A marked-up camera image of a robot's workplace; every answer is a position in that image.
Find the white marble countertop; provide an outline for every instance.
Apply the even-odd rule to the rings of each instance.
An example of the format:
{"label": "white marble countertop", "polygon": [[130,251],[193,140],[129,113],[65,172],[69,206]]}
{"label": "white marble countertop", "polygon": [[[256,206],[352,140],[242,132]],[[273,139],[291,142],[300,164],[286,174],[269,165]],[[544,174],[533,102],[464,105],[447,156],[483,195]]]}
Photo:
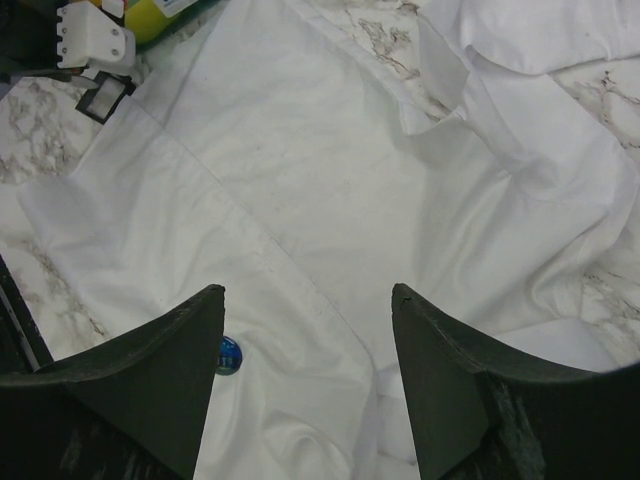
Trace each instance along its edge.
{"label": "white marble countertop", "polygon": [[[336,26],[351,35],[407,87],[434,120],[449,112],[423,89],[411,44],[418,8],[429,0],[314,0]],[[172,49],[189,38],[223,4],[138,59],[146,77]],[[554,74],[556,81],[607,126],[640,162],[640,59],[598,62]],[[100,125],[75,111],[82,91],[47,79],[23,79],[0,101],[0,253],[49,345],[54,358],[85,350],[109,333],[77,300],[39,247],[15,199],[16,186],[40,175],[63,175],[78,164]],[[620,364],[640,359],[640,310],[618,296],[606,274],[589,272],[584,291],[606,315],[586,320]]]}

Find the marble tabletop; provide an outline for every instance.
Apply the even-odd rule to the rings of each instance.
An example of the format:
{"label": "marble tabletop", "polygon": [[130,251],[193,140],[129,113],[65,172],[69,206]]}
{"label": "marble tabletop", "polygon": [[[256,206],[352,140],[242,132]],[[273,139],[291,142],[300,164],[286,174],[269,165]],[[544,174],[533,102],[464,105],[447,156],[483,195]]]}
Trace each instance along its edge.
{"label": "marble tabletop", "polygon": [[[425,91],[411,44],[418,8],[429,0],[312,0],[400,79],[434,120],[449,112]],[[139,56],[142,81],[176,45],[219,13],[221,2]],[[609,128],[640,162],[640,59],[596,62],[563,70],[555,80]],[[22,79],[0,101],[0,253],[7,262],[54,358],[90,348],[109,333],[92,318],[38,243],[17,203],[17,185],[40,175],[64,175],[78,164],[100,125],[75,111],[83,91],[48,79]],[[590,271],[584,292],[593,307],[585,320],[621,364],[640,359],[640,309],[618,295],[606,272]]]}

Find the blue bottle cap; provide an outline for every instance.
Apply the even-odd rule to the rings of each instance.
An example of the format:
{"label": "blue bottle cap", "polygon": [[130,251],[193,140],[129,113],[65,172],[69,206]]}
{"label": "blue bottle cap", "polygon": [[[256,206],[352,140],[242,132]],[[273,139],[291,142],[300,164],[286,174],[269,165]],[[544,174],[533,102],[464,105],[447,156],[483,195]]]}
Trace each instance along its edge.
{"label": "blue bottle cap", "polygon": [[216,375],[233,375],[240,369],[240,365],[242,365],[240,346],[229,337],[223,336]]}

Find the white label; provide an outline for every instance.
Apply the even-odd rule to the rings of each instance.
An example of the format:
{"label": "white label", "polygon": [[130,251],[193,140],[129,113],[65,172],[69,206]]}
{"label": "white label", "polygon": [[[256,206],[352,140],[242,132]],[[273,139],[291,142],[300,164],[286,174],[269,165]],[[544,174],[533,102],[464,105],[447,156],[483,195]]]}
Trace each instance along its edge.
{"label": "white label", "polygon": [[165,17],[171,18],[198,0],[153,0]]}

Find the marble surface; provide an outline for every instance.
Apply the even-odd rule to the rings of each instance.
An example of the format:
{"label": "marble surface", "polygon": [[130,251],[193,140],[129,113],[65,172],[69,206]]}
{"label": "marble surface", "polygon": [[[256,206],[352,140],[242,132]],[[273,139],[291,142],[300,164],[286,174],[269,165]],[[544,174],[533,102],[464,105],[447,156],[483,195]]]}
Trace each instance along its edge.
{"label": "marble surface", "polygon": [[[374,55],[434,120],[449,112],[422,85],[411,44],[418,8],[429,0],[313,0],[333,24]],[[173,48],[219,12],[218,4],[138,58],[142,81]],[[640,59],[598,62],[554,74],[555,80],[609,128],[640,162]],[[0,253],[5,258],[55,358],[109,338],[74,296],[39,246],[15,200],[16,186],[40,175],[64,175],[78,164],[100,125],[74,110],[82,91],[45,79],[23,79],[0,101]],[[585,275],[592,314],[585,320],[621,364],[640,359],[640,305],[620,296],[607,272]]]}

